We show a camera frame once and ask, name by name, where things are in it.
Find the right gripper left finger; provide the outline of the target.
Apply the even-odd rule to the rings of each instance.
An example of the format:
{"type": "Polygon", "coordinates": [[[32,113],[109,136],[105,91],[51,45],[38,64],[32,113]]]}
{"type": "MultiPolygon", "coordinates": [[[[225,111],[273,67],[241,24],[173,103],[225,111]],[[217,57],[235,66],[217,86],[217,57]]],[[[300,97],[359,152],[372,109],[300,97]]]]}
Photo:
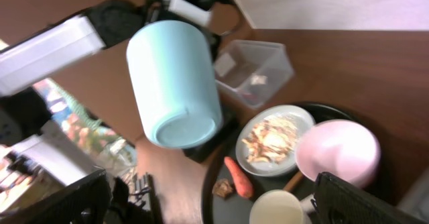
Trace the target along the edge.
{"type": "Polygon", "coordinates": [[[3,224],[104,222],[111,188],[103,169],[85,176],[49,197],[1,219],[3,224]]]}

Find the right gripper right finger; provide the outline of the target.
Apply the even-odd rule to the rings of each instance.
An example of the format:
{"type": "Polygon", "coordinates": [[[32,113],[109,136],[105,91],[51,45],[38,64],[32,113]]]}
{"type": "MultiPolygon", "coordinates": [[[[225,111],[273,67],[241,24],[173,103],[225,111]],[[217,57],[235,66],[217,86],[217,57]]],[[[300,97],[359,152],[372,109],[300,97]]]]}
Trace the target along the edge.
{"type": "Polygon", "coordinates": [[[330,172],[318,174],[311,203],[322,224],[425,224],[330,172]]]}

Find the pink bowl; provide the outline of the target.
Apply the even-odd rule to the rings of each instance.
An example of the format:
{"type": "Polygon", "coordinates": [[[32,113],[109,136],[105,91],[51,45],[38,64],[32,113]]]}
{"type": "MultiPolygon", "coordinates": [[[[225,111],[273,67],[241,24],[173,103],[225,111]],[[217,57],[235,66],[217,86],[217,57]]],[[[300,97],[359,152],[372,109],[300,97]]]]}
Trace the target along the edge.
{"type": "Polygon", "coordinates": [[[379,141],[360,123],[335,119],[316,124],[300,140],[296,164],[308,179],[330,172],[359,187],[369,185],[381,158],[379,141]]]}

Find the cream white cup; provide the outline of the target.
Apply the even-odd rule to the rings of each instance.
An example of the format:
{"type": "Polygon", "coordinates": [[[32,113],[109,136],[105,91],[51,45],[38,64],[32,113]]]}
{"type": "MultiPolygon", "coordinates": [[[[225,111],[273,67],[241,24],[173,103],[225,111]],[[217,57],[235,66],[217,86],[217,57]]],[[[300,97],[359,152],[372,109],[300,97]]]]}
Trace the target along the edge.
{"type": "Polygon", "coordinates": [[[306,213],[300,201],[284,190],[271,190],[261,195],[253,204],[250,224],[305,224],[306,213]]]}

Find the grey plate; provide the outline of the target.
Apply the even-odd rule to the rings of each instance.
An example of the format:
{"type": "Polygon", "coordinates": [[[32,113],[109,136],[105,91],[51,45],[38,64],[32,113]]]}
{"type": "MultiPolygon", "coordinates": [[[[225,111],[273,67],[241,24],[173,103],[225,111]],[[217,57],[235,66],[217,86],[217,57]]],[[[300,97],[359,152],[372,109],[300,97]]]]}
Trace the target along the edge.
{"type": "Polygon", "coordinates": [[[296,148],[316,124],[296,105],[278,105],[256,115],[239,134],[235,155],[248,173],[260,177],[287,174],[296,168],[296,148]]]}

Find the food scraps pile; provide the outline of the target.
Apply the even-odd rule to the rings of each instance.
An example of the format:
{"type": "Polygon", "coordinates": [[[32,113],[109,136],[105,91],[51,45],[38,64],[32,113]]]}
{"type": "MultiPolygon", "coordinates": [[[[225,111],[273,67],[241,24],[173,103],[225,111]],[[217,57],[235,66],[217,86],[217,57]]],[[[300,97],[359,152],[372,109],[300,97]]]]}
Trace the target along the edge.
{"type": "Polygon", "coordinates": [[[241,141],[249,150],[248,163],[279,164],[294,151],[298,143],[298,127],[291,117],[269,116],[256,123],[241,141]]]}

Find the white tissue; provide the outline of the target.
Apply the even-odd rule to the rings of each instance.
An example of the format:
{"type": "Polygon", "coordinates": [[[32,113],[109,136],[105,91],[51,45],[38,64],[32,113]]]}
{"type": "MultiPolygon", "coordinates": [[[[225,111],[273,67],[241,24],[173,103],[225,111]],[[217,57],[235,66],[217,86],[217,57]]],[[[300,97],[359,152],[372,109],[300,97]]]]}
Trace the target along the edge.
{"type": "Polygon", "coordinates": [[[253,74],[250,78],[251,85],[266,85],[267,84],[267,76],[260,74],[253,74]]]}

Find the light blue cup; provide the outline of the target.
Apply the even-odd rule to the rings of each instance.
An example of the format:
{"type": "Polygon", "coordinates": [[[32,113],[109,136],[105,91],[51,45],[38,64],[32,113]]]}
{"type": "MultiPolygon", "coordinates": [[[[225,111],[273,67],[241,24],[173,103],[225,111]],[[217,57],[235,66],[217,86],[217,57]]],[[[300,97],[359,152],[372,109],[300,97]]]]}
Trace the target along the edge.
{"type": "Polygon", "coordinates": [[[141,28],[126,50],[129,75],[146,138],[163,148],[204,144],[223,121],[203,33],[183,21],[141,28]]]}

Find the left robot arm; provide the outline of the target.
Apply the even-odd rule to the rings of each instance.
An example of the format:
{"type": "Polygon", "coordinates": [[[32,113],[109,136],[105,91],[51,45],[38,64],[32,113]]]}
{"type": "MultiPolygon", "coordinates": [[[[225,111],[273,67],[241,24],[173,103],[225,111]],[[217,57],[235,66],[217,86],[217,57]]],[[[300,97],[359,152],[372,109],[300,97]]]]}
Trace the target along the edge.
{"type": "Polygon", "coordinates": [[[1,96],[14,95],[63,68],[112,48],[143,26],[164,19],[191,23],[208,35],[212,50],[220,37],[208,32],[215,3],[234,0],[106,0],[49,25],[1,51],[1,96]]]}

